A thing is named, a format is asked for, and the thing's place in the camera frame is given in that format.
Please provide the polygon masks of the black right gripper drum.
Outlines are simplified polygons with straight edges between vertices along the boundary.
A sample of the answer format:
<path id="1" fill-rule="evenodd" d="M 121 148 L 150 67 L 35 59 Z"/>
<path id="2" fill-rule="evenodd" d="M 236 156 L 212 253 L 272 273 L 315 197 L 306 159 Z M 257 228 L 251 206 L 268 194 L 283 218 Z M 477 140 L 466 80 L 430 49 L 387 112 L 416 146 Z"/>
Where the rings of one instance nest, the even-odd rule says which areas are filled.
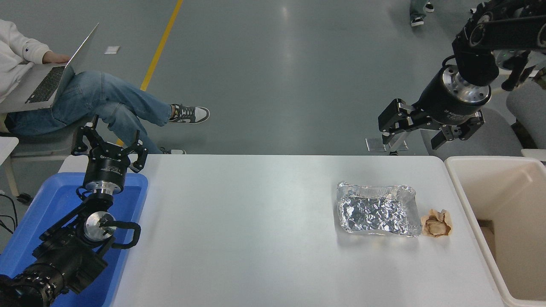
<path id="1" fill-rule="evenodd" d="M 459 72 L 438 72 L 413 106 L 441 124 L 459 125 L 489 100 L 489 85 L 472 85 Z"/>

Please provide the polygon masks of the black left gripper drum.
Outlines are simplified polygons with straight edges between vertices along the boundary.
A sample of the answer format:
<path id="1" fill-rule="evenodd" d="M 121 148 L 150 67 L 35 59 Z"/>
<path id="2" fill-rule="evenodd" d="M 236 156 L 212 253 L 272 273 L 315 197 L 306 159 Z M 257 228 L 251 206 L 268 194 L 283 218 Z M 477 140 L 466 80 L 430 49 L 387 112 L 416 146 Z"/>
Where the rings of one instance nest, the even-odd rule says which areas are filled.
<path id="1" fill-rule="evenodd" d="M 109 142 L 92 148 L 88 154 L 88 165 L 84 184 L 105 181 L 124 184 L 130 160 L 121 146 Z"/>

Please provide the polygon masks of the person's hand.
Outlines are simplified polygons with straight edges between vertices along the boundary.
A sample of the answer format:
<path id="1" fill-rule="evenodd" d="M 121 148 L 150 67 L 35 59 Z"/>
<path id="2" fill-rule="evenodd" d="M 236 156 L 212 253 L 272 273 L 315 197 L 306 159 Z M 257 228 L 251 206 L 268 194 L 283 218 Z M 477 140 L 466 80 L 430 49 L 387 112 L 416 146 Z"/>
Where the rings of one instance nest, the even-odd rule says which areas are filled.
<path id="1" fill-rule="evenodd" d="M 65 64 L 70 61 L 71 56 L 65 54 L 57 54 L 51 50 L 47 51 L 42 58 L 42 64 Z"/>

